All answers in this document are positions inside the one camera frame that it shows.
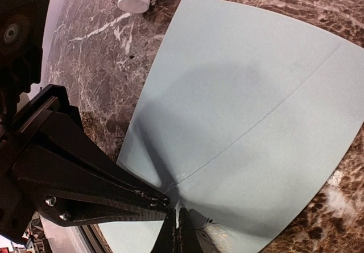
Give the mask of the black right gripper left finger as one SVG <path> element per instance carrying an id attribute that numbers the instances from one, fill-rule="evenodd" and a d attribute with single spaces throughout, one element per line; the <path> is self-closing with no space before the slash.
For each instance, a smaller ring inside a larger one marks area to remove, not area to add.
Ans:
<path id="1" fill-rule="evenodd" d="M 176 210 L 169 209 L 151 253 L 176 253 Z"/>

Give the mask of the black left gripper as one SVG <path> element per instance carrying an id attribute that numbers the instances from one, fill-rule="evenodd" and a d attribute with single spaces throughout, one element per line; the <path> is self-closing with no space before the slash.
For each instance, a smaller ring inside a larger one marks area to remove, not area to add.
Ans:
<path id="1" fill-rule="evenodd" d="M 1 126 L 3 237 L 24 244 L 35 210 L 60 226 L 164 218 L 169 198 L 116 165 L 81 127 L 66 88 L 52 84 Z"/>

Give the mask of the light blue paper envelope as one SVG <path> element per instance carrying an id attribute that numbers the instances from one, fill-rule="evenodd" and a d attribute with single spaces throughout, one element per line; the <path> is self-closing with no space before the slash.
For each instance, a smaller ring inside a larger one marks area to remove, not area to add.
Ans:
<path id="1" fill-rule="evenodd" d="M 258 252 L 363 124 L 363 49 L 272 11 L 181 0 L 117 164 L 189 210 L 208 252 Z"/>

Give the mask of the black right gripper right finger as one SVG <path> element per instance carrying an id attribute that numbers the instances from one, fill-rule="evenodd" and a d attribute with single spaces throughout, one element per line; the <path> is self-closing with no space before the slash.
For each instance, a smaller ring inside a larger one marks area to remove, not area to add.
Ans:
<path id="1" fill-rule="evenodd" d="M 177 251 L 179 253 L 203 253 L 195 228 L 186 208 L 179 210 L 179 226 L 177 228 Z"/>

